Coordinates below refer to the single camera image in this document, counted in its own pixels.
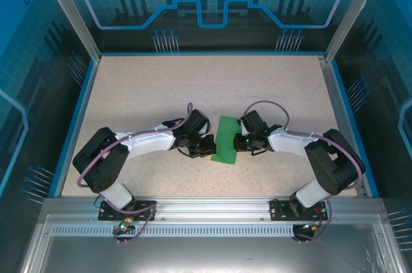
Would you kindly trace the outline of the green paper sheet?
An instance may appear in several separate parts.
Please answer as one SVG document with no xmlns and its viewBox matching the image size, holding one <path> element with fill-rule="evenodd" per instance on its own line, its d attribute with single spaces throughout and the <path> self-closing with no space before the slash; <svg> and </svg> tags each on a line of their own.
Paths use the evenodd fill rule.
<svg viewBox="0 0 412 273">
<path fill-rule="evenodd" d="M 213 162 L 235 164 L 237 151 L 233 140 L 236 134 L 241 133 L 241 126 L 237 118 L 221 116 L 216 133 L 216 154 L 211 157 Z"/>
</svg>

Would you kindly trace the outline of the blue table edge strip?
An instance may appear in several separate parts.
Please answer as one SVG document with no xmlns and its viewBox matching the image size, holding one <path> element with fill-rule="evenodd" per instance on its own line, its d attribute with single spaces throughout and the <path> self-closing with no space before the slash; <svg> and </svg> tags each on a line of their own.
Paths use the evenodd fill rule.
<svg viewBox="0 0 412 273">
<path fill-rule="evenodd" d="M 358 125 L 355 121 L 355 116 L 353 113 L 353 110 L 350 106 L 350 101 L 348 94 L 346 92 L 346 88 L 344 86 L 344 83 L 342 81 L 342 76 L 339 71 L 338 65 L 335 61 L 335 59 L 332 60 L 330 63 L 332 75 L 334 76 L 334 80 L 337 85 L 337 89 L 339 92 L 339 96 L 342 99 L 342 107 L 344 108 L 344 121 L 346 125 L 348 126 L 348 136 L 350 137 L 350 141 L 353 145 L 354 148 L 356 148 L 359 156 L 361 157 L 362 161 L 364 162 L 366 171 L 364 173 L 364 189 L 366 191 L 366 194 L 370 198 L 380 198 L 380 193 L 377 188 L 377 184 L 375 182 L 373 172 L 370 167 L 370 163 L 364 148 L 364 145 L 362 143 L 362 139 L 359 133 Z"/>
<path fill-rule="evenodd" d="M 70 126 L 68 128 L 68 133 L 66 135 L 61 155 L 57 163 L 55 174 L 48 191 L 48 198 L 57 198 L 61 195 L 68 171 L 70 169 L 75 145 L 79 137 L 80 129 L 84 120 L 97 71 L 98 63 L 94 60 L 91 60 L 87 68 L 86 76 L 84 78 L 84 82 L 73 112 Z"/>
</svg>

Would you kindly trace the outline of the grey metal tray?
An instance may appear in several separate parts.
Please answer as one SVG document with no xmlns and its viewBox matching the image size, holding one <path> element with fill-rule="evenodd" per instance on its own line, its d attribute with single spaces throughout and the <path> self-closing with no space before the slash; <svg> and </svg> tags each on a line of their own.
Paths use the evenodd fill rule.
<svg viewBox="0 0 412 273">
<path fill-rule="evenodd" d="M 19 273 L 412 273 L 389 227 L 324 224 L 291 238 L 54 237 L 36 227 Z"/>
</svg>

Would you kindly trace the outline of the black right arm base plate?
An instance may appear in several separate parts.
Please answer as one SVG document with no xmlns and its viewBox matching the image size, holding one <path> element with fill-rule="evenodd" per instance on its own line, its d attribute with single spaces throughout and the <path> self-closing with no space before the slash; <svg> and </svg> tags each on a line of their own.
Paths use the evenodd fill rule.
<svg viewBox="0 0 412 273">
<path fill-rule="evenodd" d="M 324 202 L 306 208 L 299 202 L 273 199 L 269 202 L 272 221 L 327 221 L 328 213 Z"/>
</svg>

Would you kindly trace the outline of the aluminium frame rail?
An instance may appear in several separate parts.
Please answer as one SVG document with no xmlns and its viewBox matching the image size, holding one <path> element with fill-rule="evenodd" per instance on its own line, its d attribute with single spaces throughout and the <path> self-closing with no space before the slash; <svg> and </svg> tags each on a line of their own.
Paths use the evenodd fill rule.
<svg viewBox="0 0 412 273">
<path fill-rule="evenodd" d="M 271 197 L 138 197 L 157 202 L 155 222 L 166 223 L 269 223 Z M 39 223 L 95 223 L 98 209 L 92 197 L 48 198 L 44 201 Z M 379 198 L 338 196 L 330 200 L 328 215 L 334 225 L 387 222 Z"/>
</svg>

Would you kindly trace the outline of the aluminium side rail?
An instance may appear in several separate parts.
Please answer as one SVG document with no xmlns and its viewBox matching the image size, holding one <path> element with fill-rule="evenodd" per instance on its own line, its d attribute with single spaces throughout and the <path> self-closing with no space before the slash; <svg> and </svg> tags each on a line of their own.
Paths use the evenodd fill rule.
<svg viewBox="0 0 412 273">
<path fill-rule="evenodd" d="M 337 85 L 330 69 L 331 65 L 325 63 L 323 55 L 318 55 L 317 58 L 319 60 L 320 71 L 323 77 L 325 91 L 330 104 L 329 106 L 327 106 L 328 110 L 326 112 L 329 116 L 332 116 L 332 118 L 326 119 L 326 123 L 324 124 L 324 127 L 321 128 L 321 131 L 325 132 L 329 129 L 339 130 L 346 141 L 349 143 L 349 145 L 351 145 L 353 150 L 358 154 L 356 148 L 353 147 L 350 141 L 350 137 L 347 134 L 348 126 L 344 121 L 344 108 L 342 107 L 342 99 L 339 96 Z"/>
</svg>

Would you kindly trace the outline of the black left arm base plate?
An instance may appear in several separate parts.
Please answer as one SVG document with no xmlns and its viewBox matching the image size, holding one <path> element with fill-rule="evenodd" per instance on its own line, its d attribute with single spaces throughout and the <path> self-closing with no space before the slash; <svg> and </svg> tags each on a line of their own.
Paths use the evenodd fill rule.
<svg viewBox="0 0 412 273">
<path fill-rule="evenodd" d="M 132 204 L 128 207 L 128 209 L 124 208 L 127 211 L 141 211 L 140 213 L 134 214 L 123 214 L 114 210 L 107 201 L 102 201 L 100 204 L 100 210 L 98 213 L 98 220 L 99 221 L 123 221 L 126 218 L 132 218 L 133 221 L 145 221 L 151 212 L 154 211 L 155 205 L 157 203 L 155 201 L 149 200 L 142 200 L 142 201 L 133 201 Z"/>
</svg>

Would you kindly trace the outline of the aluminium frame post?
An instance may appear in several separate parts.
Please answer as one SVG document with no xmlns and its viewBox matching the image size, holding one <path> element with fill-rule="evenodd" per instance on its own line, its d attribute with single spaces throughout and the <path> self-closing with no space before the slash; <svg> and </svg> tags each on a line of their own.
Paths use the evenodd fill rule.
<svg viewBox="0 0 412 273">
<path fill-rule="evenodd" d="M 352 26 L 357 20 L 360 12 L 364 8 L 366 2 L 367 0 L 352 0 L 325 51 L 325 63 L 330 64 L 332 62 L 343 42 L 345 41 L 347 35 L 349 34 Z"/>
<path fill-rule="evenodd" d="M 100 62 L 101 53 L 73 0 L 57 0 L 89 56 Z"/>
</svg>

